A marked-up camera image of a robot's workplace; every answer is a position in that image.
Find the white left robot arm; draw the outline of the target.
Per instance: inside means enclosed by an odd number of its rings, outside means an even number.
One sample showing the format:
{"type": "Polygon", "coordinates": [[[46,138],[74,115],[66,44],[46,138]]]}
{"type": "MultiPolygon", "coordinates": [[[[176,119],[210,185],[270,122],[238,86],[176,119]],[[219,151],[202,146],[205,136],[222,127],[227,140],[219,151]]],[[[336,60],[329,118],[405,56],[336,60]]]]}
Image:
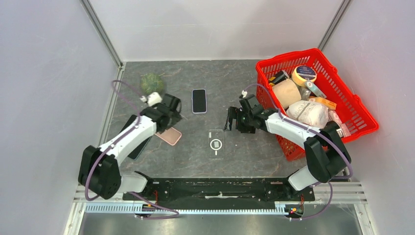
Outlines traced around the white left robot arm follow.
{"type": "Polygon", "coordinates": [[[154,188],[145,176],[123,175],[119,167],[146,140],[178,123],[182,119],[181,107],[181,100],[170,94],[150,98],[148,106],[139,115],[133,115],[132,122],[116,137],[99,147],[86,147],[78,174],[79,184],[85,187],[85,198],[92,200],[89,190],[103,199],[119,192],[134,192],[142,200],[151,198],[154,188]]]}

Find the red plastic basket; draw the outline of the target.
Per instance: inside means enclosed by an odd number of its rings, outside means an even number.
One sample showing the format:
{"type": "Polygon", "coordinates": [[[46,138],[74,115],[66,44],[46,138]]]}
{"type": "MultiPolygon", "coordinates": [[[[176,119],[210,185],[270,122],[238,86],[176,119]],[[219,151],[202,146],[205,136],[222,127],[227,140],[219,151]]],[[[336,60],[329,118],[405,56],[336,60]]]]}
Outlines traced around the red plastic basket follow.
{"type": "Polygon", "coordinates": [[[264,108],[282,108],[268,84],[268,79],[280,70],[292,73],[294,68],[300,65],[309,66],[317,73],[317,87],[327,95],[328,100],[337,104],[335,111],[350,131],[350,136],[342,139],[344,144],[379,129],[379,124],[360,97],[352,93],[338,75],[337,69],[317,48],[292,51],[257,62],[257,83],[262,87],[256,88],[256,97],[264,108]]]}

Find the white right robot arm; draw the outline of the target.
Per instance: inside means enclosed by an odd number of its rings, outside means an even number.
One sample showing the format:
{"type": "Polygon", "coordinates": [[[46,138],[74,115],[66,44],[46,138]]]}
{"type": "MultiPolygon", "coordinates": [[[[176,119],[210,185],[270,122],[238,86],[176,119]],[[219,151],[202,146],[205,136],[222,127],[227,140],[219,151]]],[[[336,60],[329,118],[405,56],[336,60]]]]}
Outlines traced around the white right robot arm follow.
{"type": "Polygon", "coordinates": [[[256,130],[281,136],[305,151],[307,165],[288,177],[283,196],[296,200],[308,186],[327,183],[349,168],[351,157],[338,134],[339,125],[330,121],[323,129],[300,123],[279,109],[265,109],[255,95],[240,96],[240,107],[229,107],[224,129],[240,133],[256,130]]]}

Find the clear magsafe phone case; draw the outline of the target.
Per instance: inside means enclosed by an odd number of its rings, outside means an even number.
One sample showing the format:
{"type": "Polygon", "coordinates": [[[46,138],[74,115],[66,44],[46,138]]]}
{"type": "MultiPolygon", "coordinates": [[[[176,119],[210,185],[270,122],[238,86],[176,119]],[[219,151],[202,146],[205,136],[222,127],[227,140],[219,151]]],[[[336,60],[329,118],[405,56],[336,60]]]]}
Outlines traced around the clear magsafe phone case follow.
{"type": "Polygon", "coordinates": [[[210,129],[208,131],[208,153],[210,159],[224,159],[224,131],[222,129],[210,129]]]}

